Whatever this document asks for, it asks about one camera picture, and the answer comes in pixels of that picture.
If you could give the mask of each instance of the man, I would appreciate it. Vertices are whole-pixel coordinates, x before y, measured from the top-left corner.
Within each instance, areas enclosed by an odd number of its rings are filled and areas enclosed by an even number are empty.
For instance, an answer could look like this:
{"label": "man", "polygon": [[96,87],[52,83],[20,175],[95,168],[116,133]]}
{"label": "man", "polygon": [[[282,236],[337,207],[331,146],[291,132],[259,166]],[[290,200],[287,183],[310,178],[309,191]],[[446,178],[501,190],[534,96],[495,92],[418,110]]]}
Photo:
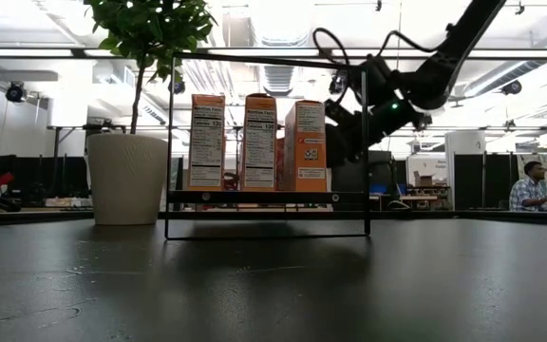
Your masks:
{"label": "man", "polygon": [[518,180],[510,192],[510,210],[527,212],[547,212],[547,191],[541,181],[546,169],[539,161],[529,161],[524,165],[526,178]]}

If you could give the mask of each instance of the plant stem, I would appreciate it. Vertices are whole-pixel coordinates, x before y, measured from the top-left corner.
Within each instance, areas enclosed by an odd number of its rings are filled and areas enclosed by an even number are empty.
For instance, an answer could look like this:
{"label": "plant stem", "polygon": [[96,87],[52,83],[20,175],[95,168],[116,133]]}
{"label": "plant stem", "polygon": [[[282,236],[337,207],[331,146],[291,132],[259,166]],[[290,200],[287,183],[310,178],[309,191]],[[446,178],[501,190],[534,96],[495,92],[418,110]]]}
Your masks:
{"label": "plant stem", "polygon": [[142,77],[144,76],[144,58],[146,52],[142,55],[139,62],[139,76],[137,76],[137,88],[134,95],[134,103],[132,104],[132,123],[130,124],[130,134],[137,134],[137,122],[139,121],[139,101],[141,100],[142,93]]}

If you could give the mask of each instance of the potted plant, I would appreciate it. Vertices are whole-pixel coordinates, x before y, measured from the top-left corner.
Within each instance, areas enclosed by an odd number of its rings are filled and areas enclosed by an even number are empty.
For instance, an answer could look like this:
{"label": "potted plant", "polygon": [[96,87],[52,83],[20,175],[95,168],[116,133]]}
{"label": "potted plant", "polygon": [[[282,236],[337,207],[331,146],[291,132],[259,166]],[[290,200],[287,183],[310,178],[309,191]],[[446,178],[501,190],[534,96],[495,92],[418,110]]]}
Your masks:
{"label": "potted plant", "polygon": [[[152,224],[160,208],[168,156],[165,141],[136,135],[144,73],[155,65],[151,80],[159,77],[166,82],[175,52],[195,51],[215,20],[204,0],[89,3],[93,30],[109,32],[99,48],[133,59],[139,70],[130,134],[98,134],[87,140],[94,216],[97,224]],[[175,72],[170,82],[182,82],[181,74]]]}

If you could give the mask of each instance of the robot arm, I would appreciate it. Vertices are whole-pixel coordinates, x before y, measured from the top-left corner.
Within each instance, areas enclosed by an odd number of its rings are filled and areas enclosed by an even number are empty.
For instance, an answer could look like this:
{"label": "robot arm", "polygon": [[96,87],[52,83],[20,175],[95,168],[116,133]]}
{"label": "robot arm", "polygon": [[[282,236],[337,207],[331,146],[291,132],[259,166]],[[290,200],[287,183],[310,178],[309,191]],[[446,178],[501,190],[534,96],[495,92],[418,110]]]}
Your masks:
{"label": "robot arm", "polygon": [[[431,123],[429,116],[415,107],[432,110],[446,103],[463,62],[504,4],[505,0],[472,0],[457,24],[447,27],[446,39],[417,71],[391,71],[383,57],[369,55],[361,64],[367,70],[365,99],[362,98],[362,72],[348,74],[347,84],[356,94],[356,100],[370,107],[369,145],[379,143],[406,124],[412,123],[420,130]],[[337,122],[337,126],[327,125],[329,167],[343,164],[345,159],[357,161],[362,146],[362,114],[352,115],[332,100],[325,105],[327,116]]]}

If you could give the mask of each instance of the metal shelf rack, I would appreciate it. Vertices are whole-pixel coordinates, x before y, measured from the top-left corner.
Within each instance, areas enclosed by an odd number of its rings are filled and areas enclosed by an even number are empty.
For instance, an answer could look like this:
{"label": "metal shelf rack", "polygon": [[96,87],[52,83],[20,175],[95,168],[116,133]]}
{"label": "metal shelf rack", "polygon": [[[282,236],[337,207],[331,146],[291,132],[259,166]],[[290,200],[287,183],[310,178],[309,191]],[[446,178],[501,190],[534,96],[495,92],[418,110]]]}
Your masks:
{"label": "metal shelf rack", "polygon": [[[209,60],[209,61],[221,61],[221,62],[237,62],[237,63],[251,63],[260,65],[272,65],[272,66],[285,66],[285,67],[315,67],[335,70],[353,70],[358,71],[362,75],[362,98],[367,97],[367,72],[361,66],[348,66],[338,65],[323,62],[312,61],[300,61],[291,60],[285,58],[275,57],[244,57],[244,56],[232,56],[232,55],[220,55],[210,53],[177,53],[176,58],[179,59],[196,59],[196,60]],[[313,56],[313,60],[325,60],[324,56]],[[173,61],[171,68],[173,70],[172,80],[175,79],[175,61]],[[368,237],[370,235],[370,209],[368,198],[368,107],[363,104],[362,106],[362,177],[364,180],[364,191],[360,193],[296,193],[296,192],[241,192],[241,191],[171,191],[170,189],[170,167],[172,163],[172,127],[174,126],[174,91],[170,92],[170,105],[168,109],[168,162],[167,162],[167,177],[166,177],[166,194],[167,203],[165,209],[164,218],[164,235],[168,240],[187,240],[187,239],[204,239],[204,237],[170,237],[170,206],[171,203],[195,203],[195,204],[208,204],[208,203],[313,203],[313,204],[330,204],[330,203],[362,203],[363,212],[362,220],[364,221],[364,233],[363,234],[344,234],[344,235],[310,235],[310,236],[288,236],[285,238],[331,238],[331,237]],[[241,219],[241,213],[238,213],[236,219]],[[284,219],[285,213],[281,214],[278,219]],[[230,238],[230,237],[208,237],[213,238]]]}

